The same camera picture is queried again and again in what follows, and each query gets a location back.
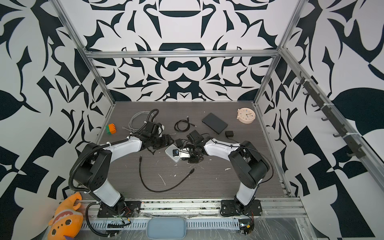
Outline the black power adapter with cable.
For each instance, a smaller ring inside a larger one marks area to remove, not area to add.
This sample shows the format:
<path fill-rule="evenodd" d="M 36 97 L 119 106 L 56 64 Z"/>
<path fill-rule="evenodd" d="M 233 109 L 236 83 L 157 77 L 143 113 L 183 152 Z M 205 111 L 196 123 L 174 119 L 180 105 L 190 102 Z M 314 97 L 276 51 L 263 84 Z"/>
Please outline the black power adapter with cable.
<path fill-rule="evenodd" d="M 189 157 L 182 157 L 183 161 L 189 164 L 198 164 L 204 160 L 204 144 L 206 143 L 203 135 L 193 131 L 187 135 L 186 139 L 177 139 L 176 146 L 179 153 L 187 153 Z"/>

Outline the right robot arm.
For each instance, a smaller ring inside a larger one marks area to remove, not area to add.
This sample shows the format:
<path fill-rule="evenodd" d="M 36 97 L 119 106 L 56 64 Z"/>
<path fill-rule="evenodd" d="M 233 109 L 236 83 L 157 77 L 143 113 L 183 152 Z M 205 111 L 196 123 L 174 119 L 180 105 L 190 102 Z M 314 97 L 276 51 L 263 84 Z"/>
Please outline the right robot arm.
<path fill-rule="evenodd" d="M 197 131 L 187 135 L 190 158 L 200 160 L 204 156 L 218 157 L 232 164 L 241 184 L 234 198 L 235 206 L 243 210 L 251 205 L 257 188 L 270 171 L 267 159 L 249 142 L 232 144 L 204 137 Z"/>

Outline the white network switch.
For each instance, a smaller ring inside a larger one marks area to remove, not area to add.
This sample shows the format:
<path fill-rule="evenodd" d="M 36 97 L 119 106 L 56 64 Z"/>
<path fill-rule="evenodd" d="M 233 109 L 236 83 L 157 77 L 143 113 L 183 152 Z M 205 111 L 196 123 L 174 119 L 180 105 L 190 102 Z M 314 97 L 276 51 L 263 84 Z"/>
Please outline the white network switch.
<path fill-rule="evenodd" d="M 170 145 L 165 150 L 165 153 L 175 163 L 179 162 L 183 158 L 182 153 L 179 151 L 179 148 L 175 145 Z"/>

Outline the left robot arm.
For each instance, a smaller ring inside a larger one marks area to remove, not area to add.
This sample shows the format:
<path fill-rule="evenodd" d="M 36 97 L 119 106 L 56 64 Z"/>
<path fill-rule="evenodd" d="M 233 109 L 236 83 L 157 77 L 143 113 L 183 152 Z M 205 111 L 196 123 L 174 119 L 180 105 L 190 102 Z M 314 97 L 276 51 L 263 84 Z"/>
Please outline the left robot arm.
<path fill-rule="evenodd" d="M 143 150 L 154 153 L 172 145 L 175 141 L 163 131 L 162 124 L 149 122 L 123 140 L 104 145 L 87 144 L 70 170 L 69 188 L 91 195 L 103 208 L 121 212 L 125 199 L 108 180 L 111 163 L 132 153 Z"/>

